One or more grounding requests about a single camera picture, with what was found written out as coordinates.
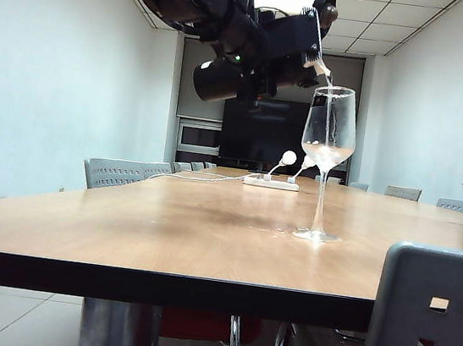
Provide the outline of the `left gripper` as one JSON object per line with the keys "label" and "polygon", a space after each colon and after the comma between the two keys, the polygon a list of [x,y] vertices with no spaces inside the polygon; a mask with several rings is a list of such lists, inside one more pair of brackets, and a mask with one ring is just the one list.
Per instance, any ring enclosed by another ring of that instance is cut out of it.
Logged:
{"label": "left gripper", "polygon": [[320,14],[314,7],[304,7],[288,15],[280,9],[256,8],[259,38],[253,42],[254,53],[237,89],[237,99],[254,101],[278,92],[272,74],[315,79],[322,56]]}

